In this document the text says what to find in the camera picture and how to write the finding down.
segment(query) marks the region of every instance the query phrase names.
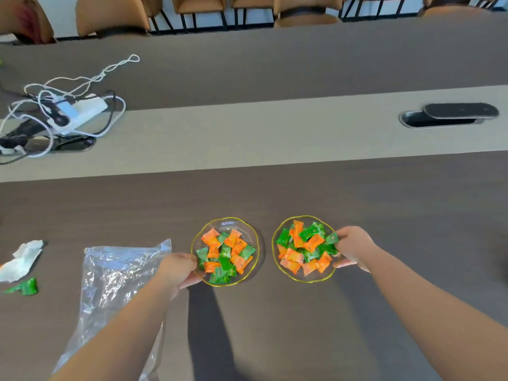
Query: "brown chair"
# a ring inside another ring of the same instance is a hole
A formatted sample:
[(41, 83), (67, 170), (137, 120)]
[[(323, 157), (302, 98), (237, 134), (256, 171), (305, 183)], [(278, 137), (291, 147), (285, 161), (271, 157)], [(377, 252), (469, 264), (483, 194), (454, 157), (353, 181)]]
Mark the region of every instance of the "brown chair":
[(162, 18), (164, 18), (166, 24), (168, 24), (169, 29), (174, 30), (173, 25), (171, 25), (168, 16), (166, 16), (166, 13), (164, 13), (164, 10), (162, 9), (162, 0), (141, 0), (141, 2), (143, 2), (146, 15), (152, 21), (153, 27), (156, 29), (157, 32), (159, 32), (159, 28), (156, 22), (156, 16), (158, 16), (159, 14), (162, 15)]
[(243, 25), (247, 22), (248, 9), (271, 9), (273, 12), (273, 0), (231, 0), (231, 6), (235, 10), (235, 28), (238, 29), (238, 9), (243, 9)]
[(274, 0), (276, 28), (301, 25), (336, 24), (340, 20), (326, 13), (326, 8), (342, 9), (343, 0)]
[(224, 11), (227, 6), (226, 0), (172, 0), (175, 13), (180, 15), (182, 19), (183, 30), (187, 32), (187, 24), (185, 23), (185, 15), (192, 14), (194, 29), (196, 26), (196, 13), (212, 13), (220, 12), (225, 29), (228, 23), (225, 20)]
[(141, 0), (78, 0), (76, 26), (81, 37), (117, 34), (147, 35), (151, 29)]
[[(346, 18), (347, 15), (349, 14), (355, 1), (356, 0), (351, 0), (349, 6), (347, 7), (346, 13), (344, 14), (344, 18)], [(389, 1), (389, 0), (358, 0), (358, 6), (356, 7), (355, 18), (357, 18), (360, 15), (360, 9), (362, 8), (362, 4), (364, 1), (379, 1), (378, 12), (376, 13), (376, 18), (378, 18), (379, 14), (381, 13), (381, 8), (383, 8), (383, 2)], [(402, 10), (402, 6), (404, 5), (404, 1), (405, 0), (399, 0), (399, 6), (397, 7), (397, 12), (395, 12), (395, 16), (399, 16), (400, 11)]]
[(22, 44), (52, 44), (54, 32), (37, 0), (0, 0), (0, 35), (13, 33)]
[(490, 14), (490, 10), (480, 8), (480, 6), (495, 5), (497, 0), (479, 0), (475, 6), (469, 6), (471, 0), (423, 0), (423, 8), (418, 12), (419, 17), (429, 17), (443, 14), (457, 14), (461, 16), (480, 16)]

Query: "white floor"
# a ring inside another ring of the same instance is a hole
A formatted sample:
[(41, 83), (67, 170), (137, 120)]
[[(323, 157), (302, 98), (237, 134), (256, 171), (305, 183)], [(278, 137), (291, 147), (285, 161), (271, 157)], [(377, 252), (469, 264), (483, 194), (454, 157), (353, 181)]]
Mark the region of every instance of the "white floor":
[[(44, 11), (46, 12), (49, 21), (53, 25), (53, 29), (55, 31), (55, 37), (70, 37), (77, 36), (76, 31), (76, 15), (75, 15), (75, 5), (77, 0), (39, 0)], [(508, 0), (499, 0), (497, 6), (503, 6), (507, 3)], [(347, 9), (351, 0), (348, 0), (345, 3), (344, 10)], [(349, 16), (354, 16), (356, 12), (356, 8), (358, 2), (355, 2), (356, 5), (353, 5)], [(399, 1), (385, 1), (383, 4), (383, 8), (381, 11), (382, 15), (391, 15), (397, 11)], [(364, 2), (362, 5), (362, 9), (360, 10), (360, 16), (369, 16), (375, 15), (378, 11), (378, 1), (372, 2)], [(412, 13), (418, 12), (422, 7), (422, 0), (406, 0), (402, 7), (402, 13)], [(176, 15), (173, 10), (173, 4), (171, 0), (164, 0), (164, 11), (168, 15), (173, 28), (181, 29), (182, 23), (180, 16)], [(337, 14), (336, 11), (329, 11), (331, 14)], [(235, 18), (232, 10), (227, 10), (226, 20), (229, 25), (234, 25)], [(242, 12), (239, 12), (239, 22), (241, 23), (243, 19)], [(162, 16), (156, 17), (157, 25), (159, 29), (164, 30), (168, 29), (168, 25), (162, 18)], [(255, 24), (255, 23), (268, 23), (272, 22), (272, 12), (270, 10), (250, 10), (247, 14), (247, 23)], [(186, 16), (187, 27), (192, 27), (192, 17)], [(220, 19), (219, 13), (201, 13), (197, 15), (197, 25), (198, 27), (210, 27), (210, 26), (220, 26), (222, 25), (222, 21)], [(13, 36), (0, 36), (0, 41), (12, 40)]]

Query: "power strip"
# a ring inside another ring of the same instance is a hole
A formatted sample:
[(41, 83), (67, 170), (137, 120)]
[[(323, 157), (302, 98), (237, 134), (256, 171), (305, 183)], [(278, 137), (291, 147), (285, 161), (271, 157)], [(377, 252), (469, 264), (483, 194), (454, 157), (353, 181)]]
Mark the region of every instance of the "power strip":
[(107, 103), (95, 94), (90, 94), (84, 100), (78, 100), (72, 106), (70, 104), (57, 105), (62, 114), (69, 118), (66, 126), (59, 126), (53, 119), (48, 119), (53, 134), (68, 135), (77, 128), (92, 120), (95, 116), (108, 109)]

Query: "forearm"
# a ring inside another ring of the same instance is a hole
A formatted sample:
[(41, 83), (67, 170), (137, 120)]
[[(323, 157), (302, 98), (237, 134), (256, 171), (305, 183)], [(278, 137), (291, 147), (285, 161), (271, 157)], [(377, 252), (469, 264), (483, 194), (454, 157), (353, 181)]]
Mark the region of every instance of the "forearm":
[(176, 288), (155, 275), (50, 381), (137, 381)]
[(506, 379), (508, 329), (381, 249), (367, 254), (363, 262), (445, 381)]

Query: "plastic bag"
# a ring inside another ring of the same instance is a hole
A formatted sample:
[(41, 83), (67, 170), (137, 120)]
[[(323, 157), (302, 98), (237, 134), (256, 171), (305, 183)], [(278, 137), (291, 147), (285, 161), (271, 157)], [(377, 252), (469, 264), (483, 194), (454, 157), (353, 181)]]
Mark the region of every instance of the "plastic bag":
[[(156, 273), (162, 258), (171, 253), (168, 239), (154, 248), (88, 247), (83, 262), (79, 321), (66, 351), (53, 371), (58, 371), (69, 358), (85, 345)], [(157, 353), (162, 327), (139, 378), (149, 380), (156, 371)]]

